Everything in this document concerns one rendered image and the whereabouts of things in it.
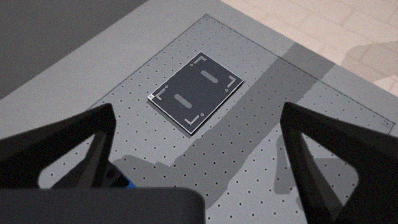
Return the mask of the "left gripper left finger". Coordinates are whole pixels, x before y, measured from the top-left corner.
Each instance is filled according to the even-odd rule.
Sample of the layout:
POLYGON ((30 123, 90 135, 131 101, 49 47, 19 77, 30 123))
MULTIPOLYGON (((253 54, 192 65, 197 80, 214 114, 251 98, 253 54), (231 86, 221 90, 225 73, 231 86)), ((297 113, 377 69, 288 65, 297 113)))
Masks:
POLYGON ((105 103, 70 118, 0 139, 0 189, 41 189, 41 172, 94 135, 67 188, 101 187, 116 118, 105 103))

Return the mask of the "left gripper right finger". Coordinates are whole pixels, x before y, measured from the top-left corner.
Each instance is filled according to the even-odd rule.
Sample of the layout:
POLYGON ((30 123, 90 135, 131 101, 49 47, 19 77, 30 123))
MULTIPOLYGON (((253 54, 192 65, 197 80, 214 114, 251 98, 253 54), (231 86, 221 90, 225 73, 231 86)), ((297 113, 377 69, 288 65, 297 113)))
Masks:
POLYGON ((280 126, 307 224, 398 224, 398 137, 292 102, 284 103, 280 126), (358 184, 344 206, 302 133, 356 170, 358 184))

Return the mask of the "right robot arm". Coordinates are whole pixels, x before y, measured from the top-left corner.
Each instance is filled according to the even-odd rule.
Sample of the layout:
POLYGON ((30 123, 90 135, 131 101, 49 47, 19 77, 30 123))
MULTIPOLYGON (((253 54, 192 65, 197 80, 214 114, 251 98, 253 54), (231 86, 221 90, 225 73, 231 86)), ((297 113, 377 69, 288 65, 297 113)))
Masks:
MULTIPOLYGON (((71 169, 66 175, 64 175, 51 188, 67 188, 70 181, 78 171, 82 161, 78 163, 73 169, 71 169)), ((125 178, 126 176, 124 175, 124 173, 115 164, 114 166, 108 161, 101 187, 126 187, 129 185, 130 182, 125 178)))

